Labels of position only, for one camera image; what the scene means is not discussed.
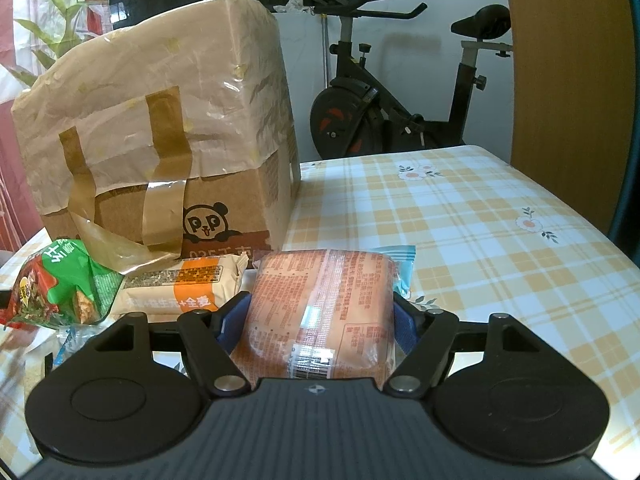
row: green snack bag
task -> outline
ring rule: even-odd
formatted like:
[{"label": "green snack bag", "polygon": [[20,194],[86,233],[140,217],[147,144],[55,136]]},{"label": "green snack bag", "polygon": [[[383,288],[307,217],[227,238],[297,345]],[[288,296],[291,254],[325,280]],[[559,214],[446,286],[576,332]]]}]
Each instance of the green snack bag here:
[{"label": "green snack bag", "polygon": [[4,324],[56,328],[102,320],[122,275],[94,262],[80,240],[56,240],[22,266],[4,313]]}]

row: yellow checkered tablecloth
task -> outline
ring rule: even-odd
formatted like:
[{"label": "yellow checkered tablecloth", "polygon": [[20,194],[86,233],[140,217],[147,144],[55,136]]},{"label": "yellow checkered tablecloth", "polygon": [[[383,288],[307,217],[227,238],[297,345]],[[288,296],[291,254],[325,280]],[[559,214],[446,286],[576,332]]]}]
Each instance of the yellow checkered tablecloth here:
[{"label": "yellow checkered tablecloth", "polygon": [[[638,476],[640,270],[599,231],[475,146],[306,163],[302,176],[286,249],[416,245],[412,300],[463,320],[508,312],[529,326],[609,399],[594,459],[620,480]],[[48,241],[39,233],[0,269],[0,288]],[[7,348],[0,457],[19,474],[37,460],[20,374],[19,354]]]}]

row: panda ear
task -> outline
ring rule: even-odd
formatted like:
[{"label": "panda ear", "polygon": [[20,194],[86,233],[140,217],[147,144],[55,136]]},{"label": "panda ear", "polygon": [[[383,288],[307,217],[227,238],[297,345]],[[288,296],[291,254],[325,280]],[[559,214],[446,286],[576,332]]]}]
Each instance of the panda ear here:
[{"label": "panda ear", "polygon": [[216,213],[218,213],[219,215],[226,215],[229,212],[229,209],[226,208],[226,205],[224,205],[222,202],[216,202],[213,205],[213,211],[215,211]]}]

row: brown packing tape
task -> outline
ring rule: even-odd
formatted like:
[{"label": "brown packing tape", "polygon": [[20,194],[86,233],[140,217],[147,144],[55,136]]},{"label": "brown packing tape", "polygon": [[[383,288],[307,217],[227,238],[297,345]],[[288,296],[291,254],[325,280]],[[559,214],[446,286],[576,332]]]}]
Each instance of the brown packing tape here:
[{"label": "brown packing tape", "polygon": [[164,267],[180,257],[182,247],[182,205],[191,170],[191,150],[182,127],[179,90],[169,88],[146,100],[160,158],[145,194],[143,242],[149,247],[94,222],[95,180],[84,158],[78,131],[73,127],[60,134],[66,166],[74,178],[67,207],[71,218],[91,257],[122,274]]}]

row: pink plastic package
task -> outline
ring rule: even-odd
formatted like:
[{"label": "pink plastic package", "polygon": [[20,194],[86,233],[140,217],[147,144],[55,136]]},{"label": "pink plastic package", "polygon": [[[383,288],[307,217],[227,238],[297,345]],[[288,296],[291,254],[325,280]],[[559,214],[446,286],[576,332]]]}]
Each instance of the pink plastic package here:
[{"label": "pink plastic package", "polygon": [[233,361],[254,386],[263,377],[373,377],[382,386],[395,365],[394,273],[384,254],[268,254]]}]

